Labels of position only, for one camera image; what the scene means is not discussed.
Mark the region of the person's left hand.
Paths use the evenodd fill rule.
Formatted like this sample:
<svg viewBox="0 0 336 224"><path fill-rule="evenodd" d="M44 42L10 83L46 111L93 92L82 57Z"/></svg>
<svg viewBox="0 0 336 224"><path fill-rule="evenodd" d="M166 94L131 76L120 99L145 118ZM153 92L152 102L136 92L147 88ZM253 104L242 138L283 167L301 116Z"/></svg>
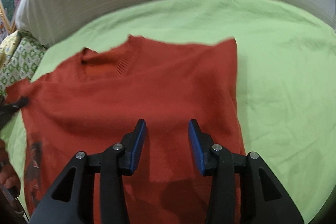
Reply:
<svg viewBox="0 0 336 224"><path fill-rule="evenodd" d="M18 197L21 191L21 182L13 166L9 161L9 154L6 152L6 144L1 140L0 144L1 160L1 185L11 190L14 197Z"/></svg>

